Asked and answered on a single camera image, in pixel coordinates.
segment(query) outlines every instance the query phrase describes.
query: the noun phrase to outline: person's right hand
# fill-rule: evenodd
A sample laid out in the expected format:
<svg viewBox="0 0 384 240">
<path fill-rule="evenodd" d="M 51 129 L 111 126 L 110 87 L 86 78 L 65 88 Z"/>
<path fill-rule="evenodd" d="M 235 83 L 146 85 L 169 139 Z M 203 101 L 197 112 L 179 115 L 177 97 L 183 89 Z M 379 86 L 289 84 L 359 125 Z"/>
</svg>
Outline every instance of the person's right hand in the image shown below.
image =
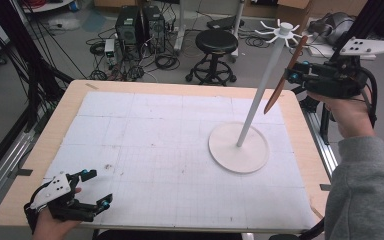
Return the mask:
<svg viewBox="0 0 384 240">
<path fill-rule="evenodd" d="M 331 111 L 338 129 L 344 138 L 374 136 L 370 123 L 367 106 L 363 101 L 356 99 L 333 99 L 307 91 L 308 96 L 324 102 L 327 110 Z"/>
</svg>

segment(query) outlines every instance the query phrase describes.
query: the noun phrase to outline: hand-held gripper device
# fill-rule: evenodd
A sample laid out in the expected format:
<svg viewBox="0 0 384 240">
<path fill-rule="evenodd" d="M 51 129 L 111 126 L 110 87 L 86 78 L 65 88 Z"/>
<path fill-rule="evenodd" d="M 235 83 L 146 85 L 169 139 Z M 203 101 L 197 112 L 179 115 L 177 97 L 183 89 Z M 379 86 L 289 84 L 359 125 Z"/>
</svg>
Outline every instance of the hand-held gripper device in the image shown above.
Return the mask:
<svg viewBox="0 0 384 240">
<path fill-rule="evenodd" d="M 112 202 L 112 194 L 96 201 L 96 205 L 80 203 L 74 198 L 79 181 L 85 182 L 96 176 L 96 170 L 83 170 L 72 175 L 61 173 L 40 186 L 33 193 L 30 202 L 24 205 L 24 213 L 32 233 L 36 229 L 40 210 L 46 206 L 52 217 L 61 221 L 92 222 L 96 215 L 107 210 Z"/>
</svg>

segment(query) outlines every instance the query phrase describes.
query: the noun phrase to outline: white pole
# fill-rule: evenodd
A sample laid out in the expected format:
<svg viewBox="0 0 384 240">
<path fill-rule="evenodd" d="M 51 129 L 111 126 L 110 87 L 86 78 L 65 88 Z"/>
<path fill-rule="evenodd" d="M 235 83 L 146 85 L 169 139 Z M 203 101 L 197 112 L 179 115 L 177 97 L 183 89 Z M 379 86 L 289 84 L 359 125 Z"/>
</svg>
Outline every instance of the white pole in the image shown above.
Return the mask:
<svg viewBox="0 0 384 240">
<path fill-rule="evenodd" d="M 261 99 L 263 98 L 264 90 L 266 89 L 267 82 L 271 75 L 271 72 L 275 65 L 277 64 L 280 54 L 282 53 L 283 46 L 285 44 L 285 39 L 280 38 L 277 39 L 273 51 L 271 53 L 269 62 L 267 63 L 266 71 L 264 72 L 263 79 L 258 86 L 257 92 L 255 93 L 254 100 L 252 101 L 251 108 L 249 110 L 248 116 L 244 123 L 244 126 L 241 131 L 241 135 L 239 136 L 238 143 L 236 144 L 238 147 L 241 147 L 244 143 L 246 134 L 248 133 L 249 127 L 251 126 L 252 120 L 254 119 L 255 113 L 257 112 L 258 106 L 260 105 Z"/>
</svg>

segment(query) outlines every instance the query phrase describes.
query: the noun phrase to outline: stool seat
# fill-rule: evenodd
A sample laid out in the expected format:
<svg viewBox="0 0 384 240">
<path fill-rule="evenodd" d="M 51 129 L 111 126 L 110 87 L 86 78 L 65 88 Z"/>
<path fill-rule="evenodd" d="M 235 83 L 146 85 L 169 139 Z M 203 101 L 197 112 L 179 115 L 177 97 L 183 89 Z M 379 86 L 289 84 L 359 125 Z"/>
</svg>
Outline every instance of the stool seat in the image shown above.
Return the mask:
<svg viewBox="0 0 384 240">
<path fill-rule="evenodd" d="M 205 57 L 199 61 L 186 75 L 186 81 L 192 81 L 195 76 L 202 84 L 221 84 L 226 86 L 226 82 L 235 82 L 236 76 L 232 69 L 219 58 L 225 54 L 232 53 L 238 48 L 238 39 L 231 34 L 219 29 L 211 29 L 200 32 L 195 38 L 196 46 L 205 53 Z"/>
<path fill-rule="evenodd" d="M 233 34 L 218 29 L 200 32 L 195 38 L 195 43 L 204 53 L 226 54 L 238 48 L 238 40 Z"/>
</svg>

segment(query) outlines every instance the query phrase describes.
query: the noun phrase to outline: computer tower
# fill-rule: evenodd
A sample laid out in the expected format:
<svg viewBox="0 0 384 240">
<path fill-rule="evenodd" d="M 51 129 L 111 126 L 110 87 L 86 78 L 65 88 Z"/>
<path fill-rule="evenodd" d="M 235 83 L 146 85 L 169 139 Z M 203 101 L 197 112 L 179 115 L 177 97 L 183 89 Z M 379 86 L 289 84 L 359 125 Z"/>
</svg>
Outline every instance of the computer tower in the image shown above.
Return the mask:
<svg viewBox="0 0 384 240">
<path fill-rule="evenodd" d="M 165 52 L 165 19 L 157 6 L 144 6 L 143 25 L 145 41 L 151 53 Z"/>
<path fill-rule="evenodd" d="M 122 6 L 115 24 L 123 60 L 140 60 L 144 43 L 142 18 L 138 6 Z"/>
</svg>

